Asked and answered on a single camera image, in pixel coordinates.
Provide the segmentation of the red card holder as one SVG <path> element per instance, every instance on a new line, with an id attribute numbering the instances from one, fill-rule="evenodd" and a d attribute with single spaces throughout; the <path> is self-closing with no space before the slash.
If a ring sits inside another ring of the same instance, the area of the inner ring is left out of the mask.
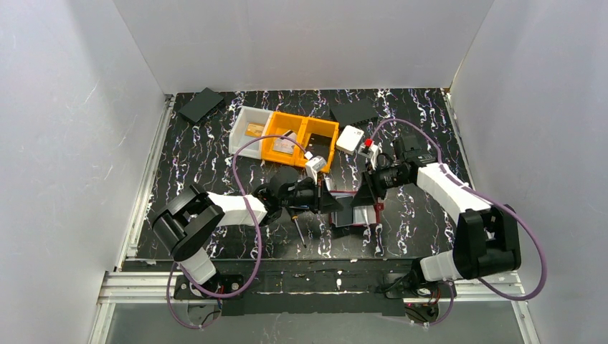
<path id="1" fill-rule="evenodd" d="M 351 202 L 355 191 L 331 191 L 331 195 L 343 206 L 342 211 L 330 213 L 330 223 L 336 228 L 346 226 L 369 226 L 381 223 L 381 213 L 384 205 L 378 203 L 368 206 L 352 207 Z"/>

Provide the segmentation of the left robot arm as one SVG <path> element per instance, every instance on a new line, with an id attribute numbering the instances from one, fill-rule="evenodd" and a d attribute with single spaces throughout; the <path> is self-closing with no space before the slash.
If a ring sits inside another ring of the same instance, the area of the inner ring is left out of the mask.
<path id="1" fill-rule="evenodd" d="M 266 226 L 282 211 L 295 218 L 305 211 L 328 214 L 342 208 L 326 185 L 283 167 L 246 196 L 207 192 L 193 183 L 153 215 L 152 229 L 173 261 L 202 284 L 217 273 L 204 248 L 216 228 Z"/>

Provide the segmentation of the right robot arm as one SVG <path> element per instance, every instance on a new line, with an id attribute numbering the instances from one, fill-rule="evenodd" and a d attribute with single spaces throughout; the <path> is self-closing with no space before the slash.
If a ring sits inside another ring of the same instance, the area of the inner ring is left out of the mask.
<path id="1" fill-rule="evenodd" d="M 453 248 L 416 259 L 407 275 L 411 286 L 440 280 L 471 280 L 517 270 L 521 252 L 516 220 L 504 210 L 471 194 L 436 156 L 408 135 L 393 142 L 393 155 L 371 139 L 358 154 L 367 158 L 352 206 L 376 205 L 391 188 L 414 184 L 429 194 L 456 224 Z"/>

